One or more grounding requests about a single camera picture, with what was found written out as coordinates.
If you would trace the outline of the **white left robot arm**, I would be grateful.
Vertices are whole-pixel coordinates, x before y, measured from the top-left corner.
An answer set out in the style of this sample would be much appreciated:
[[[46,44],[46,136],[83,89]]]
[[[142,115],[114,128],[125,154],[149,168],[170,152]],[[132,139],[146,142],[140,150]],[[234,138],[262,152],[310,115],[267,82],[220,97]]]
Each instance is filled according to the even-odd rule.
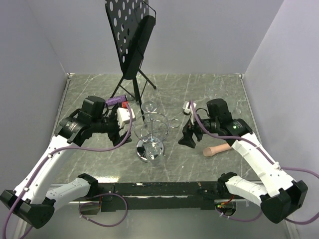
[[[51,190],[50,186],[75,151],[103,151],[82,146],[93,134],[106,133],[113,144],[108,150],[115,150],[130,140],[130,130],[124,135],[119,132],[135,119],[128,102],[117,103],[109,109],[105,99],[86,97],[81,108],[60,121],[48,148],[26,178],[13,190],[4,190],[0,200],[10,212],[39,229],[69,202],[78,198],[95,199],[99,182],[86,173],[57,189]]]

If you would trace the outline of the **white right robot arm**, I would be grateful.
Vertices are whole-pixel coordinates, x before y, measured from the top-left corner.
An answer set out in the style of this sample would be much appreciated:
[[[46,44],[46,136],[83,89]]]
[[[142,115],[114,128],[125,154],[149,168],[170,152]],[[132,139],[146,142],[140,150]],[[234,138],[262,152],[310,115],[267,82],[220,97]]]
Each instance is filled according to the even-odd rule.
[[[201,119],[193,101],[186,101],[182,111],[189,115],[183,127],[180,145],[196,147],[204,134],[223,139],[238,152],[256,173],[261,183],[245,180],[229,172],[218,179],[217,192],[222,198],[240,196],[261,208],[262,213],[277,224],[298,210],[306,197],[308,187],[286,173],[259,142],[257,136],[243,119],[234,119],[223,99],[207,102],[208,118]]]

